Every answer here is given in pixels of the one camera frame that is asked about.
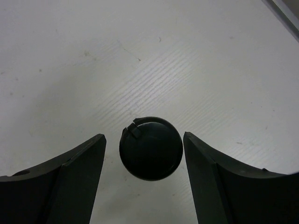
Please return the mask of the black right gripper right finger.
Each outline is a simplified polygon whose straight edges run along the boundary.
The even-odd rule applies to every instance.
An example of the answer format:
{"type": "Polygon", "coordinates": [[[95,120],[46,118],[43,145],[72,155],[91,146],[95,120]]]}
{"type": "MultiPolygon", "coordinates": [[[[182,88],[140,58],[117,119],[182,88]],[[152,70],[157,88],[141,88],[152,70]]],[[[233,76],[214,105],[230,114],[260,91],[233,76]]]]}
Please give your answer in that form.
{"type": "Polygon", "coordinates": [[[238,161],[186,132],[185,160],[200,224],[296,224],[299,175],[238,161]]]}

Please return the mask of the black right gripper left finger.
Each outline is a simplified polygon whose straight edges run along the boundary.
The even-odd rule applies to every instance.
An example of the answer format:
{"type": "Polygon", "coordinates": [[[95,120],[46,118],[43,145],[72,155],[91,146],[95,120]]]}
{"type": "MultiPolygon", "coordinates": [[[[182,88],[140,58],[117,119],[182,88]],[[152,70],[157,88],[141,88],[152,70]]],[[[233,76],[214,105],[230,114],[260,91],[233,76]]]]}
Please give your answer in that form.
{"type": "Polygon", "coordinates": [[[88,224],[106,138],[97,134],[46,162],[0,178],[2,224],[88,224]]]}

